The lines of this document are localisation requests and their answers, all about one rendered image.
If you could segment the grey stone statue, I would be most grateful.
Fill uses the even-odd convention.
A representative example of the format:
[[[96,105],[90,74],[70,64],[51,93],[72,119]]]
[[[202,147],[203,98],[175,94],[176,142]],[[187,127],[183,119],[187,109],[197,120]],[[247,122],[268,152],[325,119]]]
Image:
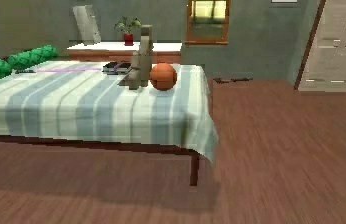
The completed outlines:
[[[147,87],[152,68],[153,38],[152,26],[141,26],[141,39],[139,50],[133,52],[131,71],[127,76],[130,90]]]

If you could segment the plant in red pot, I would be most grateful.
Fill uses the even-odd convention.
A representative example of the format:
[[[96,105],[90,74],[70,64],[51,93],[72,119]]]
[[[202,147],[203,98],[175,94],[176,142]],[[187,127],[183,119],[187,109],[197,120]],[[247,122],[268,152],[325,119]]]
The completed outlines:
[[[130,18],[123,16],[115,25],[115,29],[119,29],[122,32],[124,45],[133,46],[134,37],[133,30],[141,26],[141,21],[138,18]]]

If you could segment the pink thin stick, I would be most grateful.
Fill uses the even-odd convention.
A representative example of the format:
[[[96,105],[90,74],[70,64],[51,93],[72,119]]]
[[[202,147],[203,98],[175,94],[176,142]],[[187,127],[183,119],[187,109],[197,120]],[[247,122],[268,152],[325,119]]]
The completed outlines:
[[[35,72],[80,72],[80,71],[102,71],[102,68],[64,68],[64,69],[38,69]]]

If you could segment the bed with striped cover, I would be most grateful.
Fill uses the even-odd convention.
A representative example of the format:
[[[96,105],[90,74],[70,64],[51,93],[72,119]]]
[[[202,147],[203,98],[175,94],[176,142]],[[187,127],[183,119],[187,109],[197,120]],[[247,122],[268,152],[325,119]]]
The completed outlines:
[[[102,65],[48,61],[32,70],[64,68]],[[184,154],[195,185],[199,159],[214,158],[218,136],[203,69],[174,69],[168,91],[130,90],[103,71],[12,73],[0,79],[0,142]]]

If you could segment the white topped wooden dresser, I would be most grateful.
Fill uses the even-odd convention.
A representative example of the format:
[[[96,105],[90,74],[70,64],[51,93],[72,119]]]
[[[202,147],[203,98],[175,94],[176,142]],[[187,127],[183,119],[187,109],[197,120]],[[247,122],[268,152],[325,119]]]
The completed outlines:
[[[93,45],[83,43],[71,46],[67,52],[71,60],[110,62],[128,62],[134,51],[139,49],[139,42],[126,46],[123,42],[100,42]],[[154,43],[152,63],[181,63],[181,43]]]

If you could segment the grey leaning slab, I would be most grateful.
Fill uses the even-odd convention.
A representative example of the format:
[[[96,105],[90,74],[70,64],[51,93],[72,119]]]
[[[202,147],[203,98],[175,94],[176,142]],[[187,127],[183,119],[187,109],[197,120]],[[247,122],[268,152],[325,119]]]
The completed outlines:
[[[101,42],[92,5],[80,5],[72,8],[78,30],[84,45],[93,45]]]

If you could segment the cream panelled room door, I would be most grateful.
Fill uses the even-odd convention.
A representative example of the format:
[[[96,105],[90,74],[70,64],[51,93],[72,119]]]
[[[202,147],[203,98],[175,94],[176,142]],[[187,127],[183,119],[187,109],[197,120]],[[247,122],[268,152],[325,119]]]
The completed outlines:
[[[346,0],[320,0],[294,88],[346,92]]]

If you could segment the wooden framed window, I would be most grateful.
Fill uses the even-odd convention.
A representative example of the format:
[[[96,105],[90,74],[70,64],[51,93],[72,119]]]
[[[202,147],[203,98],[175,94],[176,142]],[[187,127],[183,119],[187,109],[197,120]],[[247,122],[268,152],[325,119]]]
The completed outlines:
[[[227,45],[231,0],[188,0],[186,44]]]

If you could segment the dark book stack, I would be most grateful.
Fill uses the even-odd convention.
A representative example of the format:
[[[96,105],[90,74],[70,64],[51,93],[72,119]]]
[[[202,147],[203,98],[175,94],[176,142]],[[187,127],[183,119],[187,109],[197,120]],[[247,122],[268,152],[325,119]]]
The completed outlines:
[[[123,75],[131,70],[131,64],[125,62],[110,62],[103,66],[102,71],[109,75]]]

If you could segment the orange basketball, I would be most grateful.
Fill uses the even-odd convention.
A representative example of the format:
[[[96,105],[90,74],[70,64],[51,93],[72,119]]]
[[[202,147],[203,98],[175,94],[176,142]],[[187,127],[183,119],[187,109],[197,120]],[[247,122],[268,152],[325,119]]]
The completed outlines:
[[[177,82],[177,72],[170,64],[158,63],[150,71],[150,82],[157,90],[170,90]]]

